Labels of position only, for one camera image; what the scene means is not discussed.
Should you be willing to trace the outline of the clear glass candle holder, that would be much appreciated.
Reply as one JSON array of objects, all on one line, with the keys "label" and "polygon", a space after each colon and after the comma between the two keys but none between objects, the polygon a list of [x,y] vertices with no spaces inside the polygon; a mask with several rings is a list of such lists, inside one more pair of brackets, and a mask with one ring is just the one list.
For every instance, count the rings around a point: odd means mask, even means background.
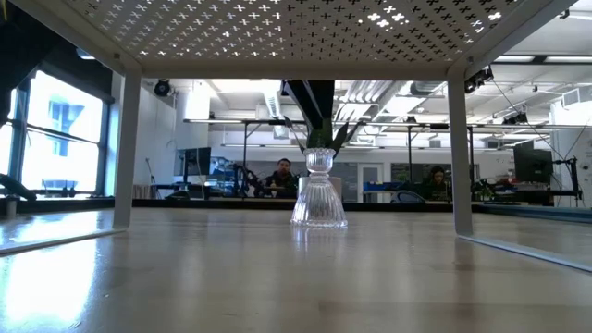
[{"label": "clear glass candle holder", "polygon": [[298,193],[290,223],[307,228],[347,227],[341,197],[329,180],[335,151],[330,148],[308,148],[303,153],[309,176]]}]

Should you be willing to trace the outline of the white perforated metal shelf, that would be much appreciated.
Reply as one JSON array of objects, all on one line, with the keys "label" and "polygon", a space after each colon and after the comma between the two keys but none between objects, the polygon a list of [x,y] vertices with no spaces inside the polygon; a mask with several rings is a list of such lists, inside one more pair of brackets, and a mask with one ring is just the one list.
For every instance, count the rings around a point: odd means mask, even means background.
[{"label": "white perforated metal shelf", "polygon": [[473,241],[464,84],[577,0],[0,0],[124,79],[110,234],[130,226],[145,79],[438,80],[453,222]]}]

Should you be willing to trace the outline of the green snake plant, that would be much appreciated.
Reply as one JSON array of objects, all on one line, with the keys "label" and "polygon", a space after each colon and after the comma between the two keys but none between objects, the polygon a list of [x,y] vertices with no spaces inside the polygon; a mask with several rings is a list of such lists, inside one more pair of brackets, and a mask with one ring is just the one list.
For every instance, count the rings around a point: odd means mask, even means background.
[{"label": "green snake plant", "polygon": [[323,118],[320,121],[311,122],[304,120],[306,127],[306,138],[304,141],[295,137],[299,149],[304,153],[308,149],[331,149],[334,151],[333,157],[339,154],[341,148],[347,144],[355,135],[356,131],[364,125],[363,121],[358,121],[353,126],[345,122],[337,131],[333,130],[332,118]]}]

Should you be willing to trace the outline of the person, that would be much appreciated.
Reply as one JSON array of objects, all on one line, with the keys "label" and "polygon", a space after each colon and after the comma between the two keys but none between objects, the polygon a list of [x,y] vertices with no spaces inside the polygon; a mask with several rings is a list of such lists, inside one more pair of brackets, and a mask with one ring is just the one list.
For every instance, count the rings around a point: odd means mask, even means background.
[{"label": "person", "polygon": [[279,199],[295,199],[297,197],[297,179],[290,172],[291,161],[282,158],[277,162],[277,170],[265,179],[265,186]]},{"label": "person", "polygon": [[445,170],[441,166],[434,166],[430,176],[422,185],[424,198],[428,201],[449,201],[450,186],[445,179]]}]

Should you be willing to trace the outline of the black computer monitor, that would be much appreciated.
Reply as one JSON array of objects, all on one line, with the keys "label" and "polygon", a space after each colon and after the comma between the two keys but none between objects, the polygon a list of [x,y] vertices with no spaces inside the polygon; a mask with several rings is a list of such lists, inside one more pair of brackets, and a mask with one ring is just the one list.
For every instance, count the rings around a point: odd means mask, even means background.
[{"label": "black computer monitor", "polygon": [[552,152],[535,149],[532,142],[516,145],[512,150],[518,186],[526,191],[548,190],[553,173]]},{"label": "black computer monitor", "polygon": [[173,180],[191,199],[208,199],[211,148],[187,148],[176,152]]}]

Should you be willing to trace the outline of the black curved bar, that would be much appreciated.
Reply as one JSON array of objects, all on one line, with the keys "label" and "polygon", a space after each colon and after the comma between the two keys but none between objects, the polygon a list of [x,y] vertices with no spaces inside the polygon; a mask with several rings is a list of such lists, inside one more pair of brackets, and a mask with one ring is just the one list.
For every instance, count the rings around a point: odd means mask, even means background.
[{"label": "black curved bar", "polygon": [[27,201],[36,201],[37,195],[27,189],[17,180],[9,177],[8,175],[0,173],[0,185],[7,189],[10,193],[15,194]]}]

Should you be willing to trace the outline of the black aluminium table frame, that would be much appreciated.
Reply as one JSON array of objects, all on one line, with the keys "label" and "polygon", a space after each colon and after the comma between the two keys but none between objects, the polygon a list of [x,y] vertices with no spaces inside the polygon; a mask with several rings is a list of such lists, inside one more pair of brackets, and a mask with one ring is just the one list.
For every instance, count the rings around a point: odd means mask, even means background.
[{"label": "black aluminium table frame", "polygon": [[[188,208],[188,209],[236,209],[236,210],[292,210],[294,203],[266,199],[263,201],[169,201],[135,199],[134,207],[140,208]],[[112,198],[80,200],[37,200],[17,201],[16,211],[20,214],[73,212],[108,209],[115,206]],[[347,212],[390,212],[390,213],[451,213],[448,203],[400,204],[400,203],[345,203]],[[474,204],[472,211],[479,214],[519,216],[557,220],[592,225],[590,208],[556,208],[529,205]]]}]

